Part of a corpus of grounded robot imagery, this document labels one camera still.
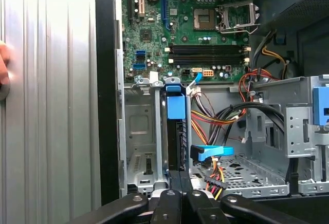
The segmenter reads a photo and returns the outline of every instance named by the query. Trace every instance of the side panel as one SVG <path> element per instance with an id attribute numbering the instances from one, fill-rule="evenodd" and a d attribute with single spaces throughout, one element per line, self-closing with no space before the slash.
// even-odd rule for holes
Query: side panel
<path id="1" fill-rule="evenodd" d="M 100 206 L 95 0 L 0 0 L 13 48 L 0 103 L 0 223 L 63 223 Z"/>

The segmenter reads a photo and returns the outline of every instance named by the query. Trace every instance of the metal bracket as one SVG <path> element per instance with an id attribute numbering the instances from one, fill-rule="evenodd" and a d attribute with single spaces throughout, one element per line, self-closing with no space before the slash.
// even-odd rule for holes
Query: metal bracket
<path id="1" fill-rule="evenodd" d="M 285 155 L 288 158 L 315 155 L 314 140 L 308 138 L 308 121 L 312 117 L 311 107 L 287 107 L 285 112 Z"/>

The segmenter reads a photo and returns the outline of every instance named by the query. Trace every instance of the cable tie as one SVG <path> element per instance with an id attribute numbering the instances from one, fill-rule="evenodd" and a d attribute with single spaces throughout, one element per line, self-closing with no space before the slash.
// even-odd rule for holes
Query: cable tie
<path id="1" fill-rule="evenodd" d="M 259 81 L 261 79 L 261 74 L 262 74 L 262 69 L 261 69 L 261 67 L 259 67 L 257 69 L 257 75 L 256 75 L 257 81 Z"/>

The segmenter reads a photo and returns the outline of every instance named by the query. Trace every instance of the finger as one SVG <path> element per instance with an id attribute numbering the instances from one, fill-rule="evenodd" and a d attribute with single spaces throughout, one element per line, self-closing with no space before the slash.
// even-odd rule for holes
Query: finger
<path id="1" fill-rule="evenodd" d="M 2 41 L 0 41 L 0 55 L 2 56 L 3 61 L 5 64 L 8 64 L 8 61 L 10 60 L 10 48 Z"/>
<path id="2" fill-rule="evenodd" d="M 1 55 L 0 55 L 0 83 L 1 84 L 9 83 L 8 70 Z"/>

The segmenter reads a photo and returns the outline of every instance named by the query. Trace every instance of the sata port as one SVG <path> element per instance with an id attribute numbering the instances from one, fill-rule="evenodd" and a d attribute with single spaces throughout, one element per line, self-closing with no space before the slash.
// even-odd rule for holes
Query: sata port
<path id="1" fill-rule="evenodd" d="M 136 56 L 136 59 L 141 61 L 141 60 L 145 60 L 145 56 L 142 56 L 142 55 L 137 55 Z"/>
<path id="2" fill-rule="evenodd" d="M 202 68 L 192 68 L 192 72 L 202 72 Z"/>

